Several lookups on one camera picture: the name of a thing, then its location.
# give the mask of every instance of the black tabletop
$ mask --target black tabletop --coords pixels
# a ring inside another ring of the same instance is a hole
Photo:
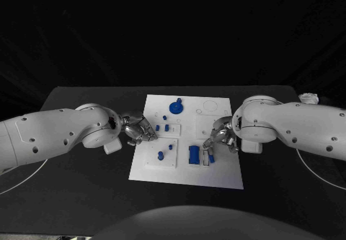
[[[146,94],[229,98],[232,112],[253,95],[268,95],[282,103],[299,101],[294,89],[276,85],[57,87],[40,110],[96,103],[118,113],[142,111]],[[239,151],[243,190],[128,180],[135,148],[125,144],[123,133],[119,140],[122,149],[109,155],[102,147],[77,144],[0,195],[0,232],[92,236],[142,211],[201,205],[270,217],[327,239],[346,238],[346,191],[311,174],[295,150],[279,140],[262,145],[262,154]],[[1,188],[40,165],[37,162],[8,172]]]

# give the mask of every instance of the white cloth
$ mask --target white cloth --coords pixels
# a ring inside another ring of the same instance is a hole
[[[304,104],[318,104],[318,97],[314,93],[304,93],[298,95],[298,99]]]

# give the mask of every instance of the black curtain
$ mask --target black curtain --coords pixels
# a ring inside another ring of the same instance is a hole
[[[0,119],[56,86],[291,85],[343,104],[343,1],[2,7]]]

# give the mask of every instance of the blue object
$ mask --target blue object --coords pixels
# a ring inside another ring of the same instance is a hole
[[[178,98],[178,99],[175,100],[175,102],[172,102],[172,103],[168,105],[168,111],[170,111],[172,114],[178,114],[178,113],[183,111],[181,98]]]
[[[200,164],[200,147],[188,146],[188,164]]]
[[[214,156],[213,155],[208,155],[208,162],[210,162],[210,164],[214,163]]]
[[[158,152],[158,157],[157,158],[158,158],[159,161],[164,159],[164,153],[161,151]]]

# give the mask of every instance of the circular hole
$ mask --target circular hole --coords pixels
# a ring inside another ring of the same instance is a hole
[[[38,152],[38,148],[37,148],[35,146],[31,148],[31,152],[33,152],[34,154]]]

